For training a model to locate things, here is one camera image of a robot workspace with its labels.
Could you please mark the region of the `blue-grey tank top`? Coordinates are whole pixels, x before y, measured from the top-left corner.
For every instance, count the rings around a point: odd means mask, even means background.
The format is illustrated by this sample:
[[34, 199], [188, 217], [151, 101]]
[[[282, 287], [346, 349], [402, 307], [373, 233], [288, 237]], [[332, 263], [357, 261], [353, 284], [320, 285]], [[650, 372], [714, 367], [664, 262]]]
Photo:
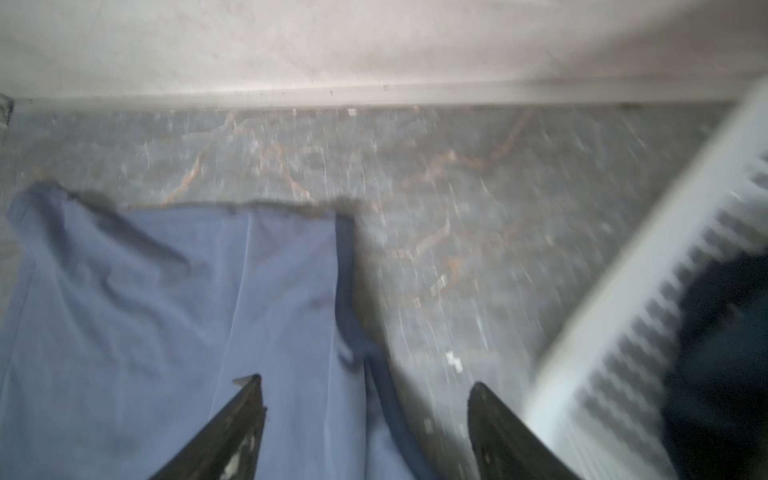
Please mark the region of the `blue-grey tank top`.
[[261, 379], [259, 479], [434, 479], [356, 319], [355, 224], [262, 206], [107, 212], [18, 194], [1, 475], [147, 479]]

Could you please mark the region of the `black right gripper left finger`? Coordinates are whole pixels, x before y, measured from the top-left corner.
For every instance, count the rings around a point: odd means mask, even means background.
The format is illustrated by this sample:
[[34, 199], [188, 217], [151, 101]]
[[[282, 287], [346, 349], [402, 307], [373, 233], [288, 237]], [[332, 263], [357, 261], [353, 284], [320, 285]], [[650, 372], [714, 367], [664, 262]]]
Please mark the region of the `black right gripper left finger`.
[[240, 391], [153, 478], [253, 479], [267, 409], [261, 376], [235, 381]]

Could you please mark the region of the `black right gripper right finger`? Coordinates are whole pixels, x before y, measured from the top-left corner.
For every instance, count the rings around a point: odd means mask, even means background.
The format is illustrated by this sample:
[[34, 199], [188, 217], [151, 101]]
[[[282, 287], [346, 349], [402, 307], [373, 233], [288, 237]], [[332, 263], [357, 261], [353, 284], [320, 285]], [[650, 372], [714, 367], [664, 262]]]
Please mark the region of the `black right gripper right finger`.
[[468, 433], [482, 480], [577, 480], [484, 383], [468, 398]]

